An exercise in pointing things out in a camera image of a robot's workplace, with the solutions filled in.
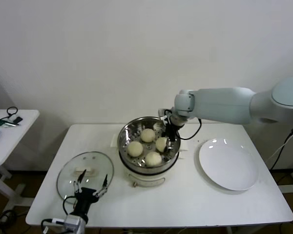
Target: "cable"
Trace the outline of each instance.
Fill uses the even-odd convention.
[[[284,176],[282,176],[282,177],[276,182],[276,184],[278,184],[278,183],[279,183],[281,180],[283,180],[285,177],[291,175],[291,173],[287,173],[287,174],[285,174]]]
[[[62,204],[62,206],[63,206],[63,210],[64,210],[64,212],[65,212],[66,215],[68,215],[68,213],[67,213],[66,208],[65,208],[65,202],[66,202],[66,200],[69,199],[69,198],[76,198],[76,197],[75,197],[75,196],[68,196],[67,198],[65,198],[65,199],[63,200],[63,204]]]
[[[167,229],[163,234],[168,233],[171,230],[171,228]]]
[[[187,229],[187,228],[183,228],[183,229],[181,229],[177,234],[180,234],[180,233],[183,232],[185,229]]]
[[[275,167],[275,165],[277,164],[277,162],[278,162],[278,160],[279,160],[279,158],[280,158],[280,156],[281,156],[281,154],[282,154],[282,151],[283,151],[283,149],[284,149],[284,147],[285,147],[285,144],[287,143],[287,141],[289,140],[289,138],[290,138],[291,136],[293,136],[293,129],[291,130],[291,132],[289,133],[289,135],[288,135],[287,138],[285,139],[285,141],[284,141],[284,143],[283,143],[283,146],[282,146],[282,148],[281,148],[281,150],[280,150],[280,152],[279,152],[279,155],[278,155],[276,161],[274,162],[274,164],[273,164],[273,166],[271,167],[270,170],[272,170],[272,169]]]
[[[24,233],[26,233],[26,232],[28,232],[29,231],[29,229],[31,229],[31,226],[29,226],[25,231],[23,231],[22,233],[20,233],[20,234],[24,234]]]
[[[280,234],[282,234],[282,225],[284,225],[284,224],[287,224],[287,223],[281,223],[281,224],[279,225],[279,232],[280,232]]]
[[[9,111],[10,111],[11,109],[15,109],[15,112],[14,112],[14,113],[10,113]],[[3,120],[3,119],[5,119],[5,118],[10,118],[11,116],[15,115],[18,111],[19,111],[19,110],[18,110],[18,108],[17,108],[16,106],[10,106],[8,109],[6,109],[6,112],[7,112],[8,116],[3,117],[3,118],[1,118],[0,120]]]
[[[51,218],[46,218],[46,219],[43,219],[43,220],[41,221],[41,223],[40,223],[40,227],[41,227],[41,231],[42,231],[42,233],[43,233],[43,231],[44,231],[44,223],[45,223],[45,222],[52,223],[52,219],[51,219]]]
[[[284,176],[282,176],[279,180],[277,180],[276,184],[278,184],[281,180],[283,180],[285,177],[289,176],[291,173],[287,173]]]
[[[166,109],[166,110],[164,110],[164,115],[166,115],[166,111],[168,111],[168,112],[170,112],[172,114],[171,110]]]
[[[292,134],[292,136],[290,136],[285,142],[284,142],[284,144],[283,145],[281,145],[265,162],[268,162],[276,153],[278,153],[278,151],[282,148],[282,147],[284,147],[291,139],[292,139],[292,137],[293,137],[293,134]]]
[[[280,152],[279,152],[279,155],[278,155],[276,161],[274,162],[273,166],[270,168],[270,170],[272,170],[272,169],[275,167],[275,165],[277,164],[277,162],[278,162],[278,160],[279,160],[279,158],[280,158],[280,156],[281,156],[281,154],[282,154],[282,151],[283,151],[283,149],[284,149],[284,147],[285,147],[285,143],[287,142],[287,140],[288,140],[292,135],[293,135],[293,134],[290,133],[290,134],[287,136],[287,138],[285,139],[285,141],[284,141],[284,143],[283,143],[283,146],[282,146],[282,148],[281,148],[281,150],[280,150]]]
[[[198,118],[198,120],[199,120],[199,123],[200,123],[200,127],[199,127],[198,130],[194,133],[194,135],[190,136],[189,138],[181,138],[180,135],[179,135],[179,133],[178,133],[178,131],[177,131],[177,132],[176,132],[176,136],[177,136],[179,139],[181,139],[181,140],[190,140],[190,139],[194,138],[195,135],[200,131],[200,129],[201,129],[201,127],[202,127],[202,120],[201,120],[200,118]]]

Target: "white plate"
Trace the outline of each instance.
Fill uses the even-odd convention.
[[[236,191],[251,188],[258,179],[258,168],[249,151],[232,140],[212,139],[199,153],[204,172],[218,185]]]

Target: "glass lid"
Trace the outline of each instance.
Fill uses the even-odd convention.
[[[107,187],[110,185],[114,167],[111,159],[101,152],[87,152],[75,156],[68,161],[61,169],[57,179],[57,189],[60,197],[65,199],[74,195],[74,181],[84,172],[81,187],[95,189],[99,191],[105,178]]]

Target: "white table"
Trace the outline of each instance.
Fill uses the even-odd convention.
[[[26,217],[30,225],[44,218],[65,218],[56,180],[72,157],[101,151],[113,161],[114,178],[107,193],[89,210],[87,227],[206,227],[288,222],[293,213],[244,128],[223,123],[204,124],[188,141],[188,151],[167,172],[164,184],[153,188],[131,187],[117,149],[110,143],[122,124],[77,124],[70,127]],[[192,135],[197,124],[187,124],[181,136]],[[235,192],[213,183],[197,159],[203,141],[223,137],[240,142],[255,157],[259,180],[251,189]]]
[[[2,177],[0,178],[0,193],[9,199],[5,210],[12,209],[16,205],[30,206],[33,201],[33,198],[20,196],[25,187],[24,184],[19,184],[16,190],[13,191],[3,182],[5,178],[10,178],[11,174],[1,165],[6,161],[19,141],[35,122],[39,116],[39,111],[19,110],[17,115],[23,118],[20,122],[20,126],[10,128],[5,128],[3,126],[0,127],[0,173],[2,174]],[[0,110],[0,118],[5,116],[7,116],[6,110]]]

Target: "power cord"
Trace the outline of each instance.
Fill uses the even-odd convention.
[[[282,176],[279,180],[277,180],[276,184],[278,184],[280,181],[282,181],[285,177],[291,175],[291,173],[287,173],[284,176]]]
[[[164,115],[165,116],[166,116],[166,112],[169,112],[169,113],[172,114],[171,110],[165,109],[164,110]],[[198,130],[192,136],[190,136],[188,138],[182,138],[182,137],[180,137],[178,130],[176,130],[176,132],[175,132],[176,137],[178,137],[181,140],[190,140],[190,139],[194,138],[196,136],[196,134],[200,131],[201,127],[202,127],[202,120],[200,118],[198,118],[198,120],[199,120],[199,123],[200,123],[200,127],[198,128]]]
[[[293,225],[293,223],[281,223],[279,225],[279,232],[280,232],[280,234],[282,234],[282,225],[285,225],[285,224],[292,224]]]
[[[270,168],[270,170],[272,170],[274,167],[275,167],[275,165],[277,164],[277,162],[278,162],[278,160],[280,159],[280,156],[281,156],[281,153],[282,153],[282,151],[283,151],[283,149],[284,149],[284,147],[285,147],[285,145],[291,140],[291,138],[293,137],[293,128],[291,129],[291,132],[289,133],[289,135],[287,136],[287,138],[285,139],[285,141],[284,141],[284,143],[283,143],[283,145],[281,145],[267,160],[266,160],[266,162],[269,160],[269,159],[271,159],[276,153],[278,153],[278,151],[280,150],[280,152],[279,152],[279,155],[278,155],[278,157],[277,157],[277,159],[276,159],[276,161],[274,162],[274,164],[273,164],[273,166]]]
[[[14,225],[16,223],[18,217],[24,216],[26,214],[27,213],[17,215],[16,212],[13,210],[6,210],[6,211],[2,212],[2,214],[0,215],[0,231],[3,234],[7,234],[5,229]],[[21,234],[26,233],[27,231],[29,231],[30,228],[31,228],[31,226],[29,226],[26,230],[21,232]]]
[[[5,119],[5,118],[10,118],[11,116],[15,115],[18,112],[18,108],[16,106],[11,106],[8,109],[6,109],[6,112],[8,114],[8,116],[1,118],[1,120]]]
[[[48,230],[45,230],[44,223],[56,223],[56,224],[60,224],[60,225],[64,224],[63,222],[57,221],[57,219],[53,220],[51,218],[46,218],[46,219],[42,220],[41,223],[40,223],[42,234],[46,234],[47,231],[48,231]],[[58,233],[58,234],[67,234],[67,233],[72,233],[72,232],[73,232],[72,230],[67,230],[67,231],[64,231],[64,232],[61,232],[61,233]]]
[[[200,127],[198,128],[198,130],[196,130],[196,132],[192,136],[190,136],[189,138],[182,138],[182,137],[180,137],[178,131],[176,132],[176,136],[181,140],[190,140],[190,139],[194,138],[196,136],[196,134],[200,131],[201,127],[202,127],[202,120],[200,118],[198,118],[198,120],[199,120],[199,123],[200,123]]]
[[[62,206],[63,206],[63,210],[64,210],[64,212],[65,212],[66,215],[68,215],[68,213],[67,213],[66,208],[65,208],[65,202],[66,202],[66,200],[69,199],[69,198],[76,198],[76,197],[75,197],[75,196],[68,196],[68,197],[66,197],[66,198],[63,200],[63,204],[62,204]]]

